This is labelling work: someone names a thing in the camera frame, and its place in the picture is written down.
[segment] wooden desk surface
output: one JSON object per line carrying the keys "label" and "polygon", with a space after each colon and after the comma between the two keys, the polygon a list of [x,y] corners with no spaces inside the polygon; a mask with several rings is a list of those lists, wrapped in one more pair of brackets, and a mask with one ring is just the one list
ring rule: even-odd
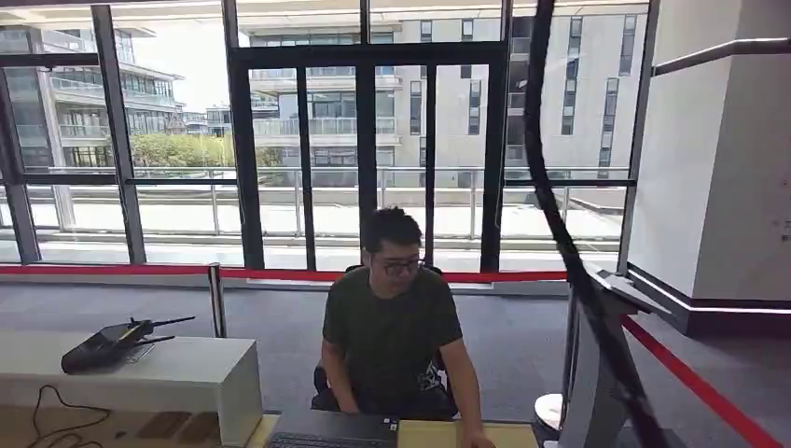
{"label": "wooden desk surface", "polygon": [[[278,415],[266,414],[247,443],[247,448],[263,448]],[[530,425],[523,423],[486,423],[486,435],[497,448],[538,448]],[[459,422],[402,420],[398,429],[399,448],[455,448],[459,446]]]}
{"label": "wooden desk surface", "polygon": [[[33,409],[0,406],[0,447],[22,447],[35,439],[32,425]],[[100,425],[75,431],[85,441],[99,441],[107,448],[215,448],[216,440],[184,444],[178,436],[170,439],[140,439],[137,434],[155,413],[113,412]],[[38,422],[45,432],[94,421],[98,413],[74,409],[43,409]],[[265,414],[246,448],[263,448],[279,415]],[[402,420],[398,429],[399,448],[456,448],[460,440],[458,422],[424,422]],[[538,448],[530,425],[521,423],[487,423],[486,434],[497,448]],[[41,443],[47,446],[52,442]]]}

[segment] gray carpet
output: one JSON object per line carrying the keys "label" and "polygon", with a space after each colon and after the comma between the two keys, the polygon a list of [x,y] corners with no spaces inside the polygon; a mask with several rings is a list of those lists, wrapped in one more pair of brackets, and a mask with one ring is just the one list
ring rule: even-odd
{"label": "gray carpet", "polygon": [[[227,290],[226,302],[230,336],[257,340],[265,408],[307,406],[324,295]],[[561,387],[565,301],[463,296],[456,302],[479,373],[484,418],[533,418],[535,398]],[[208,294],[198,289],[0,285],[0,329],[95,331],[130,315],[197,315],[159,333],[212,334]],[[775,438],[791,444],[791,344],[693,341],[654,316],[638,321]],[[631,349],[664,427],[690,447],[748,446],[641,345],[631,341]]]}

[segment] man's arm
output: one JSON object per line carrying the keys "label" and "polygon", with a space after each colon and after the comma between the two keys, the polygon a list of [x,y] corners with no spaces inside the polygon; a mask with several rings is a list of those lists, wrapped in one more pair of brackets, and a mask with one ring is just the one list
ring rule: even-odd
{"label": "man's arm", "polygon": [[352,386],[349,384],[349,375],[346,373],[343,355],[343,349],[340,346],[322,339],[322,367],[326,371],[326,378],[338,401],[340,410],[345,413],[359,413],[360,410],[357,408],[357,402],[352,394]]}
{"label": "man's arm", "polygon": [[326,295],[322,328],[322,367],[340,410],[345,413],[359,413],[349,383],[349,374],[346,371],[346,353],[343,347],[347,341],[347,333],[342,297],[337,290],[337,284],[333,285]]}
{"label": "man's arm", "polygon": [[475,367],[467,354],[465,341],[457,339],[439,347],[439,353],[451,378],[456,406],[462,415],[466,433],[483,431],[480,421],[480,392]]}

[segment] man's hand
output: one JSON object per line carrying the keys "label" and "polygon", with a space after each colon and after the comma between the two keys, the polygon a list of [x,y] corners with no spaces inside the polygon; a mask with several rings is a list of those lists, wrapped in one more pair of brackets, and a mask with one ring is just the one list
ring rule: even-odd
{"label": "man's hand", "polygon": [[486,437],[483,430],[464,431],[462,448],[495,448],[494,443]]}
{"label": "man's hand", "polygon": [[342,413],[360,413],[360,409],[357,408],[357,403],[353,400],[351,402],[341,403],[338,401],[338,407]]}

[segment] eyeglasses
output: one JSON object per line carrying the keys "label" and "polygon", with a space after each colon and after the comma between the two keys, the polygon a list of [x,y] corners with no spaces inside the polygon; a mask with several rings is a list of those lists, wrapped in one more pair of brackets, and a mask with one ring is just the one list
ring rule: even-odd
{"label": "eyeglasses", "polygon": [[423,259],[410,259],[408,261],[389,261],[384,263],[384,273],[391,277],[398,277],[404,270],[414,273],[425,265]]}

